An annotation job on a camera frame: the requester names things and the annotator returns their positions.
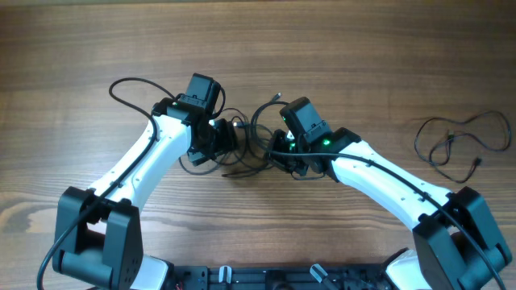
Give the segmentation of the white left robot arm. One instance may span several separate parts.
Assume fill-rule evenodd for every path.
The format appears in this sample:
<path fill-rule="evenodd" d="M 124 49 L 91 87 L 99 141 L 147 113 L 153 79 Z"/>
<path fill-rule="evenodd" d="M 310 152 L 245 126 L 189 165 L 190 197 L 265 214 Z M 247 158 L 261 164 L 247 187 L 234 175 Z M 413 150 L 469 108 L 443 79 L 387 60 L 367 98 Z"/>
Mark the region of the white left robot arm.
<path fill-rule="evenodd" d="M 69 187 L 57 206 L 55 242 L 47 266 L 100 289 L 182 289 L 172 263 L 144 254 L 140 214 L 164 174 L 187 153 L 202 163 L 235 147 L 215 107 L 225 99 L 213 78 L 195 73 L 185 93 L 144 111 L 144 133 L 101 179 L 86 190 Z"/>

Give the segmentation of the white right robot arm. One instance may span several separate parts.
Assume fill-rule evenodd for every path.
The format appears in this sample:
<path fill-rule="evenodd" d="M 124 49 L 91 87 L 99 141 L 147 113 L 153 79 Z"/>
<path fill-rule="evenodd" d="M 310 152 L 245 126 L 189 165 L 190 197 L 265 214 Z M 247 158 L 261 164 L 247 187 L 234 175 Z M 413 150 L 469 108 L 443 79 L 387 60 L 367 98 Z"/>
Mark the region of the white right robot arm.
<path fill-rule="evenodd" d="M 287 131 L 265 148 L 268 163 L 304 176 L 312 170 L 352 187 L 387 209 L 412 233 L 415 248 L 389 261 L 384 273 L 398 289 L 480 289 L 500 273 L 510 249 L 485 201 L 474 189 L 427 183 L 376 153 L 346 128 L 332 130 L 310 100 L 282 102 Z"/>

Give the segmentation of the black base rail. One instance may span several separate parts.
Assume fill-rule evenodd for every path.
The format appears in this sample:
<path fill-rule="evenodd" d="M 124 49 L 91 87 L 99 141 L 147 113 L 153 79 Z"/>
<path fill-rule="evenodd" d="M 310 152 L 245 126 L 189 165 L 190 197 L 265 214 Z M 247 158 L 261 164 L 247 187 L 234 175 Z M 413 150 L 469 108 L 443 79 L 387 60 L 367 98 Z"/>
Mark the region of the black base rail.
<path fill-rule="evenodd" d="M 271 289 L 393 289 L 380 264 L 340 267 L 204 267 L 174 268 L 171 289 L 271 290 Z"/>

